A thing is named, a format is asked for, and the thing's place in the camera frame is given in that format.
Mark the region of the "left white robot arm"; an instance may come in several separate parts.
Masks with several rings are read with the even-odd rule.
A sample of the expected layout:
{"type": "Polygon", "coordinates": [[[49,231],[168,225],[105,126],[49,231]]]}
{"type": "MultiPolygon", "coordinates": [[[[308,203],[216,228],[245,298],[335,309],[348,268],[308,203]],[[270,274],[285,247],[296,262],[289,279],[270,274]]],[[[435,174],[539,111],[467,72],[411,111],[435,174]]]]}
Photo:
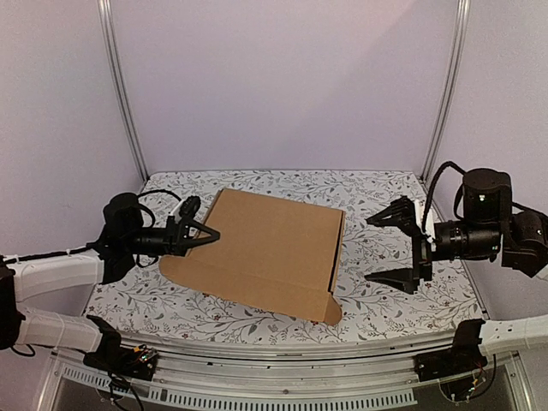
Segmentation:
{"type": "Polygon", "coordinates": [[[1,347],[39,345],[93,353],[110,372],[127,365],[119,332],[96,316],[71,317],[24,307],[35,296],[76,286],[121,281],[140,258],[184,256],[218,241],[218,231],[196,221],[200,198],[179,199],[163,227],[146,224],[153,212],[140,195],[122,193],[104,207],[104,227],[83,247],[1,259],[1,347]]]}

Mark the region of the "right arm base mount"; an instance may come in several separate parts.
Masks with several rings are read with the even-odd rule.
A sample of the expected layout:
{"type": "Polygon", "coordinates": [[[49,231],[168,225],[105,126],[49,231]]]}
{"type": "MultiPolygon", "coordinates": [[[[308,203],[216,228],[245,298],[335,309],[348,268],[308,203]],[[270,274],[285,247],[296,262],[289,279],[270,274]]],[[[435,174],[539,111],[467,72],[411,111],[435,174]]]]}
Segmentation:
{"type": "Polygon", "coordinates": [[[477,346],[451,346],[417,354],[413,362],[419,381],[437,381],[444,398],[453,403],[469,402],[479,395],[488,364],[477,346]]]}

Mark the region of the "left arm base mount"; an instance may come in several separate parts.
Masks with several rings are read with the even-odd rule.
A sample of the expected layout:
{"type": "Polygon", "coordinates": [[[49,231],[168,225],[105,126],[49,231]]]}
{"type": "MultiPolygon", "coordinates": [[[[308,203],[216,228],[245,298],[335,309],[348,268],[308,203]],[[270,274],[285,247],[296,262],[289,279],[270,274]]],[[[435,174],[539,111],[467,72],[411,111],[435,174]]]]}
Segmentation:
{"type": "Polygon", "coordinates": [[[99,346],[84,355],[85,366],[112,375],[152,381],[158,363],[158,351],[141,344],[123,347],[119,335],[103,336],[99,346]]]}

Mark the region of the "brown cardboard box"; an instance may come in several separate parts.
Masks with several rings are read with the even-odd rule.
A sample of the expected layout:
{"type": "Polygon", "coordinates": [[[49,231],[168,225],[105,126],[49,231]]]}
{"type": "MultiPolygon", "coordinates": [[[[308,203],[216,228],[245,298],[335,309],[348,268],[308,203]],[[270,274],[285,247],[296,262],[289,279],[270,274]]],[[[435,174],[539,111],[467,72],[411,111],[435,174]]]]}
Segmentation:
{"type": "Polygon", "coordinates": [[[159,270],[227,301],[336,325],[345,217],[336,208],[224,188],[204,220],[219,239],[184,257],[163,256],[159,270]]]}

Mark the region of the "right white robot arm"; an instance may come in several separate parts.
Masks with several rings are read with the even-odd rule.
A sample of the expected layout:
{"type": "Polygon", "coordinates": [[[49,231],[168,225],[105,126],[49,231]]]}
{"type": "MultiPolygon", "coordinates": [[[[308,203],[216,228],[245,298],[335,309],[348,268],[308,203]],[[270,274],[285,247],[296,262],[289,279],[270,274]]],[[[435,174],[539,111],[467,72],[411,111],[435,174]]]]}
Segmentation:
{"type": "MultiPolygon", "coordinates": [[[[369,225],[395,227],[411,241],[409,268],[368,275],[407,294],[432,280],[433,265],[442,261],[499,262],[502,268],[535,282],[547,281],[547,216],[513,200],[508,173],[489,168],[463,170],[446,162],[462,177],[454,200],[454,219],[433,222],[430,214],[434,191],[423,204],[403,196],[369,217],[369,225]]],[[[496,354],[539,348],[547,344],[545,315],[496,321],[470,319],[461,322],[449,348],[417,356],[424,371],[430,364],[443,365],[451,373],[487,364],[496,354]]]]}

